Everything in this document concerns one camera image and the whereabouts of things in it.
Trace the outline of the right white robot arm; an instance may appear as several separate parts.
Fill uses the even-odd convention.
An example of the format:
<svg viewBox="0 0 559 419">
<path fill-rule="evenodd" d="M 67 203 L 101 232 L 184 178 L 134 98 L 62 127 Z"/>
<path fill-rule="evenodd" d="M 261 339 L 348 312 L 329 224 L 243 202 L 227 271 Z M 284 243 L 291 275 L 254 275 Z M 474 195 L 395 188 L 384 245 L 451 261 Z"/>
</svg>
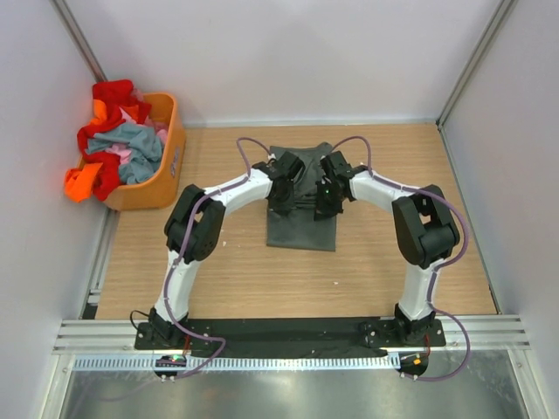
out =
<svg viewBox="0 0 559 419">
<path fill-rule="evenodd" d="M 436 316 L 432 297 L 438 268 L 460 240 L 442 190 L 436 185 L 421 189 L 396 182 L 364 165 L 353 168 L 339 151 L 322 157 L 320 166 L 323 176 L 316 182 L 316 221 L 341 214 L 346 200 L 365 201 L 392 215 L 406 271 L 403 295 L 385 330 L 403 345 L 422 344 Z"/>
</svg>

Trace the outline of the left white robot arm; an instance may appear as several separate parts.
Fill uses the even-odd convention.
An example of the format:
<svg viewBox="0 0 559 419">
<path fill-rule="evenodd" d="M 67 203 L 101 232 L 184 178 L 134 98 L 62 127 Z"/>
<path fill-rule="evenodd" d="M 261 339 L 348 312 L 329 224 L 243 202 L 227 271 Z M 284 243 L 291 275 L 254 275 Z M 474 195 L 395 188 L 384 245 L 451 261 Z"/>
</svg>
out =
<svg viewBox="0 0 559 419">
<path fill-rule="evenodd" d="M 282 210 L 294 203 L 294 181 L 304 170 L 291 152 L 258 162 L 246 174 L 206 189 L 195 184 L 180 195 L 164 227 L 168 268 L 160 297 L 141 324 L 136 345 L 179 347 L 186 335 L 190 294 L 201 263 L 216 249 L 224 219 L 236 210 L 268 200 Z"/>
</svg>

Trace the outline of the dark grey t shirt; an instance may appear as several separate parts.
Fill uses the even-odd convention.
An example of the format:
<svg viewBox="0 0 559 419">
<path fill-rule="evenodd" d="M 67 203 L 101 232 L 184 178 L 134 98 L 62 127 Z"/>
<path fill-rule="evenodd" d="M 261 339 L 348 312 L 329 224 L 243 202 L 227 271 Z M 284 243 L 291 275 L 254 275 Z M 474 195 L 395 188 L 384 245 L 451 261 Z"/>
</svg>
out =
<svg viewBox="0 0 559 419">
<path fill-rule="evenodd" d="M 304 168 L 294 179 L 293 209 L 280 215 L 270 208 L 266 211 L 266 245 L 309 251 L 335 251 L 336 218 L 314 220 L 318 182 L 323 171 L 320 158 L 333 146 L 322 142 L 311 148 L 283 148 L 271 146 L 273 154 L 280 158 L 286 151 L 302 160 Z"/>
</svg>

